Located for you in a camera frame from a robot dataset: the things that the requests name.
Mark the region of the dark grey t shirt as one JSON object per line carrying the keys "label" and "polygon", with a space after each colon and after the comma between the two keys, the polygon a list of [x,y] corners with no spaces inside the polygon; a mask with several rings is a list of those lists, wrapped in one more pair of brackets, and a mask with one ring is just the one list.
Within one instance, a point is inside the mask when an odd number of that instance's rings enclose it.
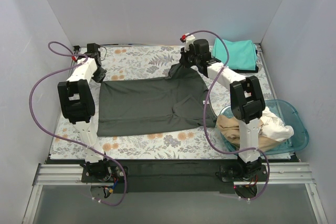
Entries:
{"label": "dark grey t shirt", "polygon": [[213,128],[217,116],[205,101],[200,74],[179,63],[166,77],[104,81],[99,93],[99,137],[146,135]]}

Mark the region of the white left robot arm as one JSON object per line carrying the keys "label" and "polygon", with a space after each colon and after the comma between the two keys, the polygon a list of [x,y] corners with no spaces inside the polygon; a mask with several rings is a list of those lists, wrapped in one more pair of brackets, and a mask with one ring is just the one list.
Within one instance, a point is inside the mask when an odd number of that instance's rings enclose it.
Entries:
{"label": "white left robot arm", "polygon": [[91,80],[101,83],[107,71],[102,68],[100,45],[87,44],[85,55],[88,59],[83,56],[74,57],[78,67],[65,82],[58,83],[57,89],[63,117],[79,132],[80,141],[87,146],[83,166],[87,175],[106,182],[111,178],[112,170],[107,165],[107,160],[97,153],[103,153],[104,150],[99,144],[93,121],[96,106],[89,83]]}

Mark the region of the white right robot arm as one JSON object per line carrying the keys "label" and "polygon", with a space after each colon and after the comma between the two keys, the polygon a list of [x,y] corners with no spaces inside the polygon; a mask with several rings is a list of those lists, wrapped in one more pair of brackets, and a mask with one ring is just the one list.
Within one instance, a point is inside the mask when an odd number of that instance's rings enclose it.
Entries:
{"label": "white right robot arm", "polygon": [[190,68],[196,66],[205,77],[219,83],[230,92],[230,107],[239,126],[239,150],[234,153],[237,161],[222,166],[220,175],[227,179],[241,178],[248,181],[262,169],[259,148],[259,123],[265,109],[265,100],[257,77],[244,77],[212,57],[206,39],[183,35],[180,64]]}

